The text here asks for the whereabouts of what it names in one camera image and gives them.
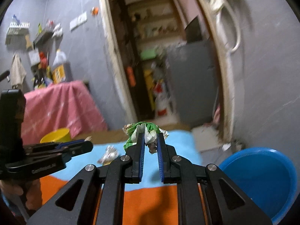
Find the green white wrapper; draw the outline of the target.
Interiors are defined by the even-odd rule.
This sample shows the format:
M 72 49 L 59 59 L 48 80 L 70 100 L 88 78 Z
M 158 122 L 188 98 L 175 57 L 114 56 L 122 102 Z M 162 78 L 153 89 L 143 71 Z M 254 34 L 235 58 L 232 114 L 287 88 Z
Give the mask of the green white wrapper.
M 130 123 L 123 127 L 123 131 L 128 136 L 128 140 L 124 144 L 125 151 L 128 147 L 136 145 L 139 134 L 143 134 L 145 146 L 149 148 L 151 154 L 157 152 L 159 134 L 162 133 L 164 139 L 169 136 L 166 130 L 159 128 L 158 125 L 152 122 Z

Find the yellow plastic bowl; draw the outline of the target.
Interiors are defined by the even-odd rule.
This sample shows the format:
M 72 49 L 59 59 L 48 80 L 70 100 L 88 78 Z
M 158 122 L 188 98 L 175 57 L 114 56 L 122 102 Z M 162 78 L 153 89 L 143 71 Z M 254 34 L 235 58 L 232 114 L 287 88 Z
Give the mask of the yellow plastic bowl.
M 53 132 L 46 134 L 40 143 L 59 142 L 65 143 L 72 140 L 70 130 L 68 128 L 59 128 Z

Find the pink checked cloth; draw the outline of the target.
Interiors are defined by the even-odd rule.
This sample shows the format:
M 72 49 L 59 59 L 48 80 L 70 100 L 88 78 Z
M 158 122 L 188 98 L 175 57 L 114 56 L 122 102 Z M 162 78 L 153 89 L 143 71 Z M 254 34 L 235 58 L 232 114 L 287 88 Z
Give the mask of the pink checked cloth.
M 108 125 L 82 81 L 52 84 L 28 92 L 21 137 L 36 144 L 48 133 L 68 128 L 71 137 L 108 130 Z

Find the blue plastic basin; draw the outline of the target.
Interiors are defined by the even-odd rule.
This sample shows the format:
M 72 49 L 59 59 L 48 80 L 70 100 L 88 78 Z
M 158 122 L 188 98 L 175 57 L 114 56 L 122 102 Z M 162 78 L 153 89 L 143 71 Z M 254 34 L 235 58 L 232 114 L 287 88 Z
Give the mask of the blue plastic basin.
M 279 224 L 292 207 L 297 191 L 296 168 L 280 151 L 247 148 L 222 161 L 219 168 L 273 224 Z

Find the large oil jug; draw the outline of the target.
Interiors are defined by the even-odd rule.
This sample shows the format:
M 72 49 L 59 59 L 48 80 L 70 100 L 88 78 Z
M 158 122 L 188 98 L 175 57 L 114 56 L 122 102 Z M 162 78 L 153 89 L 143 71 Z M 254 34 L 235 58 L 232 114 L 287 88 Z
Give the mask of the large oil jug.
M 52 78 L 54 84 L 72 81 L 70 62 L 66 54 L 58 49 L 52 65 Z

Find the beige hanging towel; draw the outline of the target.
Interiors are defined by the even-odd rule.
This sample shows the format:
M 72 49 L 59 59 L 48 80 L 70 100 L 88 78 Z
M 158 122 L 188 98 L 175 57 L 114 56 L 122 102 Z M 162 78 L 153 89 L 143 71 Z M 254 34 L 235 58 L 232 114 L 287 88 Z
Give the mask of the beige hanging towel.
M 10 68 L 10 82 L 13 89 L 23 90 L 23 82 L 26 77 L 26 70 L 17 52 L 14 53 Z

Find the red white sack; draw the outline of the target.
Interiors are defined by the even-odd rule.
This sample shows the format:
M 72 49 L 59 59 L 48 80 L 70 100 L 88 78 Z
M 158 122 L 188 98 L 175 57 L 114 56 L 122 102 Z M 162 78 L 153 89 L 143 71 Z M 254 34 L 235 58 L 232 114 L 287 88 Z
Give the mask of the red white sack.
M 167 115 L 169 98 L 166 92 L 164 81 L 160 80 L 154 86 L 154 96 L 157 116 Z

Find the green box on shelf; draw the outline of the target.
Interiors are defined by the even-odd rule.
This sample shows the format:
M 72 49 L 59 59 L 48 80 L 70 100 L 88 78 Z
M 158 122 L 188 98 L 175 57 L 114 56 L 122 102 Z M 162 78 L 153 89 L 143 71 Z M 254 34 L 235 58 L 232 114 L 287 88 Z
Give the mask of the green box on shelf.
M 155 59 L 156 57 L 157 53 L 155 49 L 145 49 L 140 52 L 141 60 Z

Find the white wall switch plate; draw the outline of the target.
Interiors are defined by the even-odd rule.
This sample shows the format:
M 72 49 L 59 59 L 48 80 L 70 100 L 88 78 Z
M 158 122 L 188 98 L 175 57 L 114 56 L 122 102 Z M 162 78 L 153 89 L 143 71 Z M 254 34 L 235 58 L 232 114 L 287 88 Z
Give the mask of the white wall switch plate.
M 78 17 L 74 18 L 72 21 L 70 21 L 69 27 L 70 31 L 73 31 L 80 25 L 84 24 L 87 22 L 87 12 L 82 13 Z

